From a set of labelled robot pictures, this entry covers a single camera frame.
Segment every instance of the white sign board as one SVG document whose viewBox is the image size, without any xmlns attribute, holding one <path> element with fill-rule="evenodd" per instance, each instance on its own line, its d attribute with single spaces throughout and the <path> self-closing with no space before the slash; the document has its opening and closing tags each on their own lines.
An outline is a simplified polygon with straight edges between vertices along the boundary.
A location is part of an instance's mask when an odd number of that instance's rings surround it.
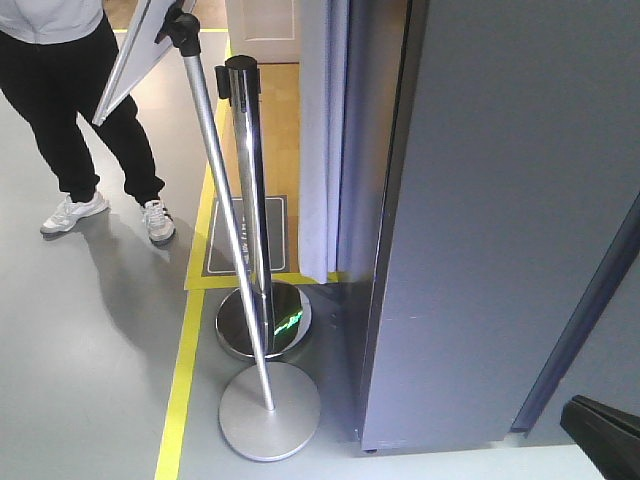
<svg viewBox="0 0 640 480">
<path fill-rule="evenodd" d="M 107 85 L 93 116 L 93 123 L 101 125 L 151 69 L 173 48 L 165 37 L 156 43 L 164 17 L 175 0 L 138 0 L 127 36 L 107 81 Z M 191 12 L 196 0 L 185 0 L 182 10 Z"/>
</svg>

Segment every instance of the gray panel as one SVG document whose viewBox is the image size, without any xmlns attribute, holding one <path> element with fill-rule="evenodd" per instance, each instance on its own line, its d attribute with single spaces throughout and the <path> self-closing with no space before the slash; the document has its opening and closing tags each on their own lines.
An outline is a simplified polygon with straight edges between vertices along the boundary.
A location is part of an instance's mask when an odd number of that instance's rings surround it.
<svg viewBox="0 0 640 480">
<path fill-rule="evenodd" d="M 640 416 L 640 261 L 618 288 L 589 341 L 560 383 L 528 444 L 571 443 L 560 427 L 562 407 L 574 395 Z"/>
<path fill-rule="evenodd" d="M 638 19 L 431 2 L 365 448 L 508 432 L 638 193 Z"/>
</svg>

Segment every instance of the person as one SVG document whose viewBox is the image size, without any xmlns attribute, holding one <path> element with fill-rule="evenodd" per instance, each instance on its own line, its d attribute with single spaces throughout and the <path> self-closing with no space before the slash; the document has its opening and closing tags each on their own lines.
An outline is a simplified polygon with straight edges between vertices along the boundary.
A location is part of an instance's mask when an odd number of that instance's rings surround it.
<svg viewBox="0 0 640 480">
<path fill-rule="evenodd" d="M 31 126 L 36 145 L 66 198 L 40 227 L 44 237 L 109 208 L 96 189 L 78 114 L 91 124 L 118 54 L 102 0 L 0 1 L 0 90 Z M 175 226 L 159 192 L 164 181 L 131 96 L 94 131 L 125 174 L 124 191 L 140 204 L 149 239 L 168 243 Z"/>
</svg>

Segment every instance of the leg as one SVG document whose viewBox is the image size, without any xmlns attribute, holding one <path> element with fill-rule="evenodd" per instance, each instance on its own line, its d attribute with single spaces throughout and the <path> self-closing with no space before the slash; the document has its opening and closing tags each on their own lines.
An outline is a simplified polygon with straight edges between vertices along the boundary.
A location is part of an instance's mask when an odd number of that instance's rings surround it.
<svg viewBox="0 0 640 480">
<path fill-rule="evenodd" d="M 29 122 L 38 149 L 58 177 L 59 188 L 74 201 L 88 201 L 99 177 L 69 106 L 48 75 L 35 45 L 0 32 L 0 89 Z"/>
<path fill-rule="evenodd" d="M 91 121 L 118 53 L 105 18 L 89 36 L 68 44 L 46 46 L 50 69 L 82 116 Z M 164 182 L 155 174 L 149 141 L 136 119 L 137 107 L 128 96 L 94 130 L 118 159 L 125 173 L 125 192 L 140 204 L 158 198 Z"/>
</svg>

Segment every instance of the chrome stanchion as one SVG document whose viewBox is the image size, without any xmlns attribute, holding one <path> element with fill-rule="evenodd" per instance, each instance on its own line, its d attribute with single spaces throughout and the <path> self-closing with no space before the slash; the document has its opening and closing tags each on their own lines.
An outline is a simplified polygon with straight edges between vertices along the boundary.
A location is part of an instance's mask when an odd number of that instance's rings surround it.
<svg viewBox="0 0 640 480">
<path fill-rule="evenodd" d="M 311 327 L 309 299 L 294 285 L 272 282 L 267 235 L 267 208 L 262 136 L 260 133 L 260 73 L 252 57 L 237 55 L 216 67 L 220 98 L 229 99 L 233 114 L 243 211 L 248 237 L 249 265 L 263 346 L 274 358 L 298 345 Z M 216 333 L 223 347 L 234 356 L 253 355 L 242 322 L 240 291 L 225 299 L 216 317 Z"/>
<path fill-rule="evenodd" d="M 242 256 L 242 245 L 222 151 L 207 91 L 198 32 L 200 24 L 182 12 L 176 2 L 159 33 L 171 37 L 180 49 L 200 122 L 218 201 L 228 227 L 233 263 L 240 283 L 244 317 L 256 365 L 244 370 L 227 386 L 220 401 L 222 432 L 233 449 L 257 461 L 287 458 L 302 449 L 315 433 L 320 418 L 320 398 L 313 381 L 286 363 L 267 368 L 254 298 Z"/>
</svg>

